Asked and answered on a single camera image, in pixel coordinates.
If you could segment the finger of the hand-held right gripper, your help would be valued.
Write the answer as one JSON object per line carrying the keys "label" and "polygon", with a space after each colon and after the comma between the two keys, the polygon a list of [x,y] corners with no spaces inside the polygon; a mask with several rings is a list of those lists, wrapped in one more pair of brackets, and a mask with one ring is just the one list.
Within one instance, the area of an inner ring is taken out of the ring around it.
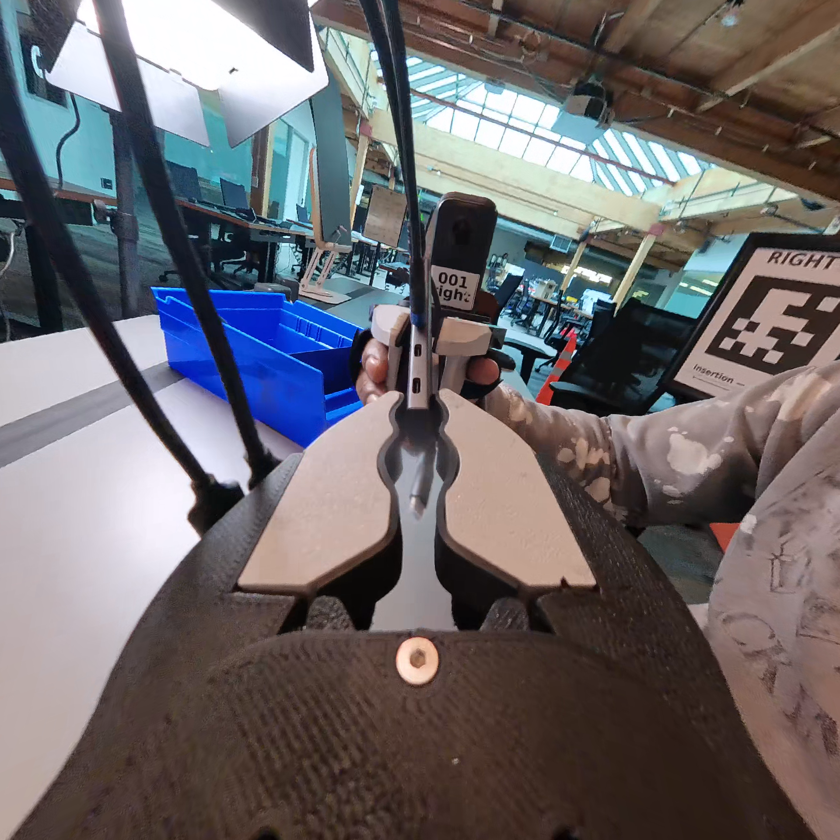
{"label": "finger of the hand-held right gripper", "polygon": [[385,388],[388,392],[398,391],[403,356],[411,339],[409,308],[394,304],[376,306],[372,312],[371,334],[387,348]]}
{"label": "finger of the hand-held right gripper", "polygon": [[491,327],[481,322],[444,320],[435,343],[439,391],[459,394],[473,358],[484,356],[490,348]]}

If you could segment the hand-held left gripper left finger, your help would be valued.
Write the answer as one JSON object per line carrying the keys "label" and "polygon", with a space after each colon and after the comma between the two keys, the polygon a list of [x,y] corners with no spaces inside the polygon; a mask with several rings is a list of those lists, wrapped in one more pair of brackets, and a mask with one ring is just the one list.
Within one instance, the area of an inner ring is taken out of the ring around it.
{"label": "hand-held left gripper left finger", "polygon": [[402,403],[388,392],[307,447],[238,578],[242,591],[314,595],[393,542],[399,517],[385,456]]}

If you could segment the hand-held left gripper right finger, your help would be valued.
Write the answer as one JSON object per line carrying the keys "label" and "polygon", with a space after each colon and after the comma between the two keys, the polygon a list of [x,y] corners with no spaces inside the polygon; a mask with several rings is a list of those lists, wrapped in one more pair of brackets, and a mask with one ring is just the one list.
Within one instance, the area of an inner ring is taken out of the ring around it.
{"label": "hand-held left gripper right finger", "polygon": [[447,546],[520,592],[593,590],[594,574],[531,448],[459,394],[437,397],[456,462],[443,498]]}

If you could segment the grey usb hub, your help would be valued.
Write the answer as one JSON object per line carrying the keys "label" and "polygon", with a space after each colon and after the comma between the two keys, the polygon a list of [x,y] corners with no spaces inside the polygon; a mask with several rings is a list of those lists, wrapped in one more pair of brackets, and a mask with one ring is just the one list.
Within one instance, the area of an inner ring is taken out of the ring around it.
{"label": "grey usb hub", "polygon": [[434,336],[428,323],[420,327],[409,319],[406,358],[406,410],[426,411],[434,394]]}

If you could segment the person's right forearm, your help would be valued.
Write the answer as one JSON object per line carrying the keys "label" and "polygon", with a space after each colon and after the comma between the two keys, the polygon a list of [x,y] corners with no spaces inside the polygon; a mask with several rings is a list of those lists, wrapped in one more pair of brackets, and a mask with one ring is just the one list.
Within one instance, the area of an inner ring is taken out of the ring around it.
{"label": "person's right forearm", "polygon": [[742,522],[753,539],[838,539],[838,362],[645,416],[526,401],[485,411],[625,524]]}

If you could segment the person's right hand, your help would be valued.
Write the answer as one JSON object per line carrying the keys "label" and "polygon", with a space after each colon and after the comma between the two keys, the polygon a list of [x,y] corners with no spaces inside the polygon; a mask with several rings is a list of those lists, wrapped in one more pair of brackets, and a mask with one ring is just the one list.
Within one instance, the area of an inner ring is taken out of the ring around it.
{"label": "person's right hand", "polygon": [[[361,368],[355,390],[363,405],[376,401],[386,393],[389,372],[387,345],[370,338],[361,356]],[[466,380],[480,386],[490,386],[501,378],[498,363],[487,357],[472,359],[467,367]]]}

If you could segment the orange traffic cone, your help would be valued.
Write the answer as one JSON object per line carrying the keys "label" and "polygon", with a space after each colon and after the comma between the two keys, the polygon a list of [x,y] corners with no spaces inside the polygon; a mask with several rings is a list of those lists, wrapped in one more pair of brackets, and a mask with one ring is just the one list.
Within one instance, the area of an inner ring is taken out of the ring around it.
{"label": "orange traffic cone", "polygon": [[549,344],[557,350],[557,353],[556,358],[554,358],[552,362],[551,371],[545,383],[542,384],[536,397],[537,403],[546,406],[551,403],[553,394],[551,384],[557,382],[569,367],[576,350],[577,338],[578,329],[571,325],[567,325],[558,336],[553,337],[549,341]]}

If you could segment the black wood-edged panel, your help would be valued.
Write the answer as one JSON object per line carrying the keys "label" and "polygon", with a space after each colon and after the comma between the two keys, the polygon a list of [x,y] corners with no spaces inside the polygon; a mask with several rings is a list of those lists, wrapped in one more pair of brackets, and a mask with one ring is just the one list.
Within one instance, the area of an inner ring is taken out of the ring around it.
{"label": "black wood-edged panel", "polygon": [[349,160],[340,86],[328,72],[328,86],[310,98],[315,146],[310,151],[313,250],[302,275],[299,296],[339,305],[349,297],[325,287],[339,257],[352,256]]}

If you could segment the black office chair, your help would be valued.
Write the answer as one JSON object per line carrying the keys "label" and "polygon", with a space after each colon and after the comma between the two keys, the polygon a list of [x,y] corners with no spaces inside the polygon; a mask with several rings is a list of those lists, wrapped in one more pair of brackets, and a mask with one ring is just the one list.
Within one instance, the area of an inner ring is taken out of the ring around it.
{"label": "black office chair", "polygon": [[630,300],[550,384],[551,406],[598,417],[646,414],[696,329],[694,318]]}

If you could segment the ceiling projector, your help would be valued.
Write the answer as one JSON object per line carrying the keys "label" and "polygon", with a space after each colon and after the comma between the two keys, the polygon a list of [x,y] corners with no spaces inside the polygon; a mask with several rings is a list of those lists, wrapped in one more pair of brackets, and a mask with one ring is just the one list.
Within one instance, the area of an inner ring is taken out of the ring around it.
{"label": "ceiling projector", "polygon": [[575,84],[570,96],[563,104],[563,111],[576,118],[593,121],[608,129],[614,120],[614,94],[596,76]]}

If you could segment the large framed marker sign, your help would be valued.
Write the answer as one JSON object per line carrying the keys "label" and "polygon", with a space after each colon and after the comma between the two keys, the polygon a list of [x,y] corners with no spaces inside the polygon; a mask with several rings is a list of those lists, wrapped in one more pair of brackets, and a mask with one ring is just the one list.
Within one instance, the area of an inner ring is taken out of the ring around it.
{"label": "large framed marker sign", "polygon": [[667,374],[679,402],[839,356],[839,237],[749,234]]}

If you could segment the person's grey splattered sweatshirt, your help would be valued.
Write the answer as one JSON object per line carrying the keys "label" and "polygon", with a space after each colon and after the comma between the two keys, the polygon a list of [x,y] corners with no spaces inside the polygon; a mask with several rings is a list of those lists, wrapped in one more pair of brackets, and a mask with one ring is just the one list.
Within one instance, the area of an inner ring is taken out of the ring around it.
{"label": "person's grey splattered sweatshirt", "polygon": [[752,740],[838,838],[838,421],[782,421],[710,597],[707,638]]}

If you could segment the studio light panel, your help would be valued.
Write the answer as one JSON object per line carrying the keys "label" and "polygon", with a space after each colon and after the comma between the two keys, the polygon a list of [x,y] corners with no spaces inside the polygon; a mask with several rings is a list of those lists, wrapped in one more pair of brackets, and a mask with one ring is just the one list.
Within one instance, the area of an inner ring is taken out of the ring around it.
{"label": "studio light panel", "polygon": [[125,118],[148,105],[153,140],[212,148],[200,91],[231,150],[329,84],[310,2],[80,2],[47,80]]}

